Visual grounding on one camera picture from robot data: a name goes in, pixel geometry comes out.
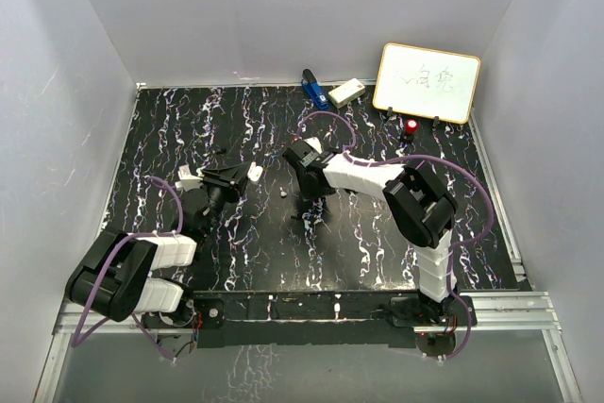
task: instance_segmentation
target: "metal bracket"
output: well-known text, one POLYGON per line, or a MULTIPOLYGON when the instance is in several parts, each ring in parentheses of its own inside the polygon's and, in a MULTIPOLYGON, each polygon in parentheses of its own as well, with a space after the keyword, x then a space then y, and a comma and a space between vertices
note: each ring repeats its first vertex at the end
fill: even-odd
POLYGON ((71 334, 55 334, 53 336, 40 383, 34 396, 34 403, 52 403, 59 385, 60 371, 63 368, 71 338, 71 334))
POLYGON ((194 302, 200 313, 203 329, 219 329, 225 323, 225 304, 220 299, 203 299, 194 302))
MULTIPOLYGON (((478 323, 472 330, 558 330, 560 323, 547 292, 462 292, 472 297, 478 323)), ((55 325, 55 334, 71 334, 76 330, 82 307, 74 303, 64 303, 55 325)), ((88 315, 84 330, 103 318, 98 313, 88 315)), ((358 321, 342 318, 314 320, 321 323, 346 323, 358 321)), ((190 334, 189 328, 149 329, 158 334, 190 334)), ((415 327, 415 332, 439 332, 442 327, 415 327)), ((107 321, 96 332, 103 333, 139 333, 136 326, 127 320, 122 323, 107 321)))
POLYGON ((564 403, 581 403, 581 393, 575 380, 575 374, 566 355, 562 335, 558 330, 544 330, 544 340, 549 353, 549 359, 554 367, 554 373, 560 385, 564 403))

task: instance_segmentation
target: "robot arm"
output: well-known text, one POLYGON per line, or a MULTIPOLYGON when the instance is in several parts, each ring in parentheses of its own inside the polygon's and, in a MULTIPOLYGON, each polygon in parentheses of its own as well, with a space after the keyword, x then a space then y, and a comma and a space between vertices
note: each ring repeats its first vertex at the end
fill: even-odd
MULTIPOLYGON (((131 313, 178 308, 183 288, 169 280, 149 277, 149 272, 193 262, 199 243, 215 228, 226 203, 236 203, 248 181, 257 181, 261 167, 246 162, 220 170, 198 170, 193 176, 188 166, 178 171, 178 189, 183 210, 181 234, 150 234, 127 241, 111 261, 92 302, 92 309, 113 321, 124 321, 131 313)), ((178 219, 172 223, 176 228, 178 219)), ((96 238, 65 288, 65 296, 84 306, 101 274, 109 254, 124 240, 126 232, 107 227, 96 238)))
MULTIPOLYGON (((420 291, 436 302, 449 296, 448 247, 458 205, 430 167, 369 167, 371 161, 354 159, 353 163, 342 153, 322 151, 313 144, 297 140, 283 153, 295 169, 302 196, 314 199, 335 193, 336 189, 347 189, 386 201, 396 226, 415 245, 420 291)), ((455 276, 451 275, 451 288, 455 283, 455 276)))

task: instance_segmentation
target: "whiteboard frame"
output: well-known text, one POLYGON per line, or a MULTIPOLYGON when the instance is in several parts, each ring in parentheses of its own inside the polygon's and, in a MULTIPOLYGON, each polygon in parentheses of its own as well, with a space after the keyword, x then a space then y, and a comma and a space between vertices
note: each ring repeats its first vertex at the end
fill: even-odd
MULTIPOLYGON (((377 81, 376 81, 376 89, 374 90, 374 97, 372 100, 372 105, 374 106, 374 108, 379 109, 379 110, 386 110, 383 107, 378 107, 376 106, 376 95, 379 92, 379 81, 380 81, 380 76, 381 76, 381 69, 382 69, 382 64, 384 62, 384 56, 386 55, 386 49, 388 48, 388 46, 399 46, 399 47, 409 47, 411 49, 419 49, 421 51, 429 51, 429 52, 436 52, 438 54, 449 54, 451 56, 459 56, 459 57, 466 57, 466 58, 470 58, 470 59, 476 59, 476 61, 478 62, 478 68, 476 71, 476 77, 474 79, 474 86, 472 87, 472 96, 470 98, 470 103, 468 104, 468 111, 466 112, 466 116, 465 116, 465 120, 463 120, 462 122, 460 122, 459 120, 452 120, 450 118, 445 118, 445 117, 439 117, 439 120, 444 121, 444 122, 450 122, 450 123, 456 123, 458 125, 464 125, 468 122, 468 120, 470 119, 470 113, 472 112, 472 105, 474 104, 474 94, 476 93, 476 86, 478 84, 478 75, 480 74, 480 65, 481 65, 481 61, 480 58, 477 56, 470 56, 467 54, 459 54, 457 52, 448 52, 448 51, 441 51, 438 49, 428 49, 426 47, 419 47, 419 46, 411 46, 409 44, 399 44, 396 42, 388 42, 386 43, 386 45, 384 46, 384 50, 381 53, 381 60, 379 61, 379 71, 377 73, 377 81)), ((434 118, 432 116, 427 116, 427 115, 421 115, 417 112, 410 112, 410 111, 405 111, 405 110, 397 110, 393 107, 393 112, 396 113, 404 113, 407 115, 413 115, 415 117, 423 117, 423 118, 434 118)))

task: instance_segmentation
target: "wire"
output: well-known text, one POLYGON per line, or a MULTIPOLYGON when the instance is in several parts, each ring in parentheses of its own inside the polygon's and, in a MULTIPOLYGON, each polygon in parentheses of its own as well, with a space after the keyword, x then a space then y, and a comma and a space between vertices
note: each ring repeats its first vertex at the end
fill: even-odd
MULTIPOLYGON (((454 249, 458 248, 458 247, 462 247, 463 245, 469 245, 472 243, 477 243, 478 241, 483 240, 491 231, 491 228, 493 227, 493 223, 495 222, 495 211, 493 209, 493 204, 491 203, 491 198, 489 197, 489 194, 486 192, 486 190, 484 189, 484 187, 480 184, 480 182, 476 179, 475 176, 473 176, 472 174, 470 174, 467 170, 465 170, 464 168, 460 167, 458 164, 455 164, 453 162, 450 162, 448 160, 442 160, 440 158, 436 158, 434 156, 430 156, 430 155, 408 155, 408 156, 400 156, 398 158, 393 158, 391 160, 383 160, 383 161, 378 161, 378 162, 374 162, 374 161, 370 161, 370 160, 356 160, 354 158, 352 158, 349 155, 349 149, 353 148, 356 143, 357 143, 357 136, 356 133, 354 131, 354 128, 352 127, 352 125, 342 116, 337 115, 335 113, 332 112, 324 112, 324 111, 316 111, 313 112, 311 115, 308 115, 307 117, 302 119, 301 125, 298 127, 298 136, 299 136, 299 131, 301 130, 301 126, 312 116, 314 115, 319 115, 319 114, 325 114, 325 115, 330 115, 330 116, 335 116, 338 117, 340 120, 342 120, 343 122, 346 123, 346 125, 348 126, 348 129, 350 129, 350 132, 352 133, 352 142, 350 145, 344 146, 343 147, 343 156, 351 163, 355 164, 355 165, 360 165, 363 167, 379 167, 381 165, 388 165, 388 164, 398 164, 398 163, 403 163, 403 162, 407 162, 408 160, 427 160, 430 162, 436 162, 439 164, 443 164, 446 165, 447 167, 450 167, 451 169, 455 170, 456 172, 459 172, 460 174, 462 174, 466 179, 468 179, 478 190, 478 192, 480 193, 482 199, 484 200, 484 203, 486 205, 487 208, 487 224, 485 226, 485 228, 479 233, 479 235, 477 235, 474 238, 471 238, 469 240, 464 240, 464 241, 459 241, 457 243, 453 243, 452 245, 449 246, 449 251, 452 252, 454 249)), ((457 356, 458 354, 460 354, 460 352, 465 348, 465 346, 467 345, 468 341, 470 340, 470 334, 472 332, 472 313, 470 312, 470 308, 468 307, 468 305, 465 303, 465 301, 463 300, 463 298, 461 296, 459 296, 458 294, 456 294, 453 289, 451 288, 451 274, 452 274, 452 270, 453 270, 453 254, 449 255, 449 259, 448 259, 448 264, 446 267, 446 290, 451 294, 451 296, 453 296, 453 298, 458 301, 461 306, 463 307, 463 309, 465 310, 465 314, 467 317, 467 330, 465 332, 465 336, 463 337, 463 340, 461 341, 460 346, 453 351, 450 355, 448 355, 448 358, 452 359, 455 356, 457 356)))
POLYGON ((157 348, 158 351, 166 359, 169 359, 170 361, 175 361, 176 360, 176 356, 174 356, 171 352, 167 351, 160 344, 158 344, 158 342, 153 338, 153 336, 149 333, 149 331, 143 326, 143 323, 141 323, 141 321, 137 318, 137 316, 134 313, 132 313, 132 319, 136 323, 136 326, 138 326, 139 329, 143 332, 144 336, 147 339, 149 339, 149 342, 151 342, 155 346, 155 348, 157 348))
POLYGON ((180 349, 178 350, 178 352, 174 355, 175 358, 177 358, 178 356, 180 356, 180 353, 182 353, 184 351, 184 349, 189 346, 190 344, 193 344, 193 340, 188 341, 187 343, 185 343, 183 346, 180 347, 180 349))
POLYGON ((453 328, 451 329, 449 334, 452 334, 457 329, 457 314, 453 315, 453 328))
MULTIPOLYGON (((180 199, 178 198, 178 195, 176 194, 174 189, 172 189, 170 187, 170 185, 168 184, 167 181, 165 181, 157 176, 147 176, 146 179, 149 180, 151 182, 151 184, 153 186, 155 186, 156 188, 165 189, 166 191, 168 191, 170 193, 170 195, 174 198, 174 200, 176 202, 176 208, 178 210, 178 227, 176 229, 176 234, 180 233, 180 230, 182 229, 183 213, 182 213, 182 204, 180 203, 180 199)), ((172 235, 173 235, 173 232, 158 233, 158 236, 172 236, 172 235)), ((86 305, 84 306, 84 311, 82 312, 82 315, 80 316, 79 321, 77 322, 77 326, 76 326, 75 332, 74 332, 74 338, 72 339, 73 348, 78 347, 81 344, 83 344, 86 341, 86 339, 88 339, 88 337, 93 332, 95 332, 99 327, 103 326, 109 320, 109 318, 103 318, 101 321, 99 321, 94 326, 92 326, 90 329, 88 329, 84 334, 81 334, 82 328, 84 327, 84 323, 86 322, 86 318, 88 317, 88 314, 91 311, 92 302, 96 298, 96 294, 98 293, 98 290, 101 286, 101 282, 103 281, 103 278, 105 278, 105 274, 107 273, 109 267, 111 266, 111 262, 113 261, 115 256, 122 249, 122 247, 124 247, 124 245, 126 243, 128 243, 129 241, 131 241, 133 239, 137 239, 137 238, 147 238, 150 236, 155 236, 155 233, 131 233, 131 234, 125 236, 119 243, 117 243, 113 247, 113 249, 107 256, 107 259, 103 263, 103 266, 101 267, 101 270, 96 278, 96 281, 94 282, 94 285, 92 286, 91 293, 88 295, 88 299, 86 300, 86 305)), ((134 315, 132 315, 132 317, 135 319, 135 321, 137 321, 137 325, 141 328, 143 333, 145 335, 147 335, 148 337, 152 338, 151 334, 149 334, 146 331, 146 329, 143 327, 143 325, 141 325, 141 323, 138 322, 138 319, 134 315)), ((158 349, 159 349, 159 352, 161 352, 162 354, 163 354, 163 352, 165 352, 165 350, 163 350, 163 348, 158 348, 158 349)))
POLYGON ((203 320, 201 318, 201 313, 197 314, 197 321, 193 321, 193 342, 195 346, 197 346, 197 341, 199 340, 199 329, 203 326, 203 320))
POLYGON ((189 318, 188 321, 184 322, 182 325, 176 325, 174 323, 174 321, 172 321, 172 319, 166 318, 163 315, 163 313, 158 312, 158 314, 159 314, 159 319, 161 320, 161 322, 164 323, 164 324, 166 324, 166 325, 168 325, 168 326, 171 326, 171 327, 185 327, 185 326, 188 326, 190 324, 190 322, 193 320, 193 318, 195 317, 195 312, 193 312, 191 314, 191 318, 189 318))
POLYGON ((317 110, 316 112, 311 113, 310 115, 307 115, 306 117, 304 117, 302 120, 300 120, 300 123, 298 124, 298 130, 296 131, 295 135, 297 137, 302 137, 301 133, 302 133, 302 126, 308 121, 310 120, 312 117, 316 116, 316 115, 329 115, 330 117, 334 117, 337 118, 339 120, 342 120, 346 126, 348 126, 348 129, 350 130, 350 134, 352 134, 352 142, 349 145, 345 145, 342 147, 343 151, 347 151, 350 148, 354 148, 355 146, 357 146, 357 133, 355 132, 355 128, 352 127, 352 125, 350 124, 350 122, 348 122, 348 120, 346 120, 342 115, 338 115, 337 113, 333 113, 333 112, 325 112, 324 110, 317 110))
POLYGON ((445 326, 445 330, 442 332, 442 335, 445 335, 447 333, 447 331, 449 330, 449 324, 451 322, 451 317, 447 317, 446 319, 446 326, 445 326))

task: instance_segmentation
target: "small object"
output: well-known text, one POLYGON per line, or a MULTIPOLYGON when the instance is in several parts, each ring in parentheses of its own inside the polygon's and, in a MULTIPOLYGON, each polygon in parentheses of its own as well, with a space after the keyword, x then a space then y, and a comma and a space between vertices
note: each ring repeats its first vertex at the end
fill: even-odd
POLYGON ((260 181, 260 177, 262 176, 263 169, 261 166, 257 165, 256 162, 252 162, 247 171, 247 177, 252 183, 258 183, 260 181))
POLYGON ((403 133, 400 136, 400 141, 404 143, 413 142, 413 138, 415 137, 415 131, 417 131, 417 122, 415 120, 407 120, 405 122, 405 128, 403 129, 403 133))
POLYGON ((321 146, 321 141, 319 141, 316 137, 309 137, 304 140, 308 145, 317 150, 319 153, 323 153, 323 147, 321 146))
POLYGON ((193 189, 199 189, 201 186, 202 176, 194 176, 191 174, 189 165, 181 165, 178 167, 178 179, 176 182, 176 188, 180 191, 191 191, 193 189))
POLYGON ((309 94, 310 99, 318 109, 327 110, 329 108, 323 89, 319 87, 316 77, 309 69, 302 72, 302 87, 304 87, 304 90, 309 94))
POLYGON ((329 99, 336 108, 341 108, 353 99, 357 99, 365 93, 365 86, 358 79, 350 79, 340 87, 329 92, 329 99))

